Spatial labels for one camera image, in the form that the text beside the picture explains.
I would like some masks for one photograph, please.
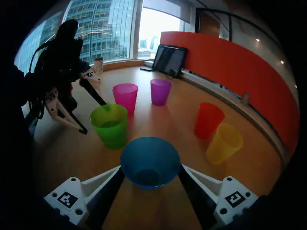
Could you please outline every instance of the translucent plastic cup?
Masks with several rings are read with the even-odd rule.
[[[243,146],[243,138],[235,127],[222,123],[210,143],[206,157],[211,164],[221,164]]]
[[[134,114],[135,103],[137,100],[138,86],[135,84],[124,83],[113,87],[115,103],[124,106],[128,114]]]
[[[165,105],[172,83],[165,79],[152,79],[150,81],[151,101],[154,105]]]
[[[208,139],[224,118],[225,114],[216,105],[208,102],[201,103],[194,127],[196,136]]]
[[[127,118],[125,107],[107,104],[95,109],[90,121],[106,147],[119,149],[126,143]]]
[[[120,156],[125,176],[144,189],[171,182],[181,167],[177,150],[158,137],[142,137],[130,142]]]

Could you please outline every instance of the red cup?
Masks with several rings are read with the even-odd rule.
[[[194,127],[196,136],[208,139],[224,118],[225,114],[216,105],[208,102],[201,103]]]

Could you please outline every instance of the purple cup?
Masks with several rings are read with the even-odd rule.
[[[134,114],[135,103],[137,100],[138,86],[135,84],[124,83],[113,87],[115,103],[124,106],[128,114]]]
[[[165,105],[172,83],[164,79],[152,79],[150,81],[150,87],[151,102],[154,105]]]

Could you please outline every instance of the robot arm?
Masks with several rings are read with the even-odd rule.
[[[28,124],[35,118],[42,119],[45,106],[53,120],[87,134],[87,129],[72,113],[77,102],[71,95],[71,83],[78,79],[79,84],[100,105],[106,104],[102,99],[99,76],[91,70],[87,62],[79,58],[83,41],[74,39],[77,29],[76,20],[64,22],[55,39],[42,44],[35,51],[34,55],[44,49],[34,73],[30,72],[31,61],[29,73],[25,76],[28,86],[26,97],[30,106]]]
[[[203,229],[226,226],[258,199],[230,176],[219,181],[183,164],[178,176]],[[83,182],[71,177],[44,199],[71,223],[98,230],[123,179],[120,165]]]

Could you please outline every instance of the glass facade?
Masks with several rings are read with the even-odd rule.
[[[135,0],[73,0],[66,20],[76,19],[76,38],[83,39],[80,58],[90,64],[129,58]]]
[[[60,17],[61,12],[51,16],[49,19],[45,20],[42,24],[36,27],[23,41],[15,57],[14,64],[18,67],[18,69],[24,72],[24,74],[29,72],[31,59],[36,49],[44,42],[54,38],[54,35],[56,34],[59,25],[61,24]],[[39,51],[35,55],[32,63],[31,72],[34,71],[36,62],[40,54],[41,51]]]
[[[25,74],[29,70],[35,50],[46,41],[54,39],[62,23],[76,19],[79,29],[76,39],[83,39],[80,58],[93,64],[96,58],[105,61],[130,57],[130,37],[135,0],[73,0],[68,9],[56,13],[36,27],[24,40],[16,57],[15,65]],[[32,71],[41,52],[35,55]]]

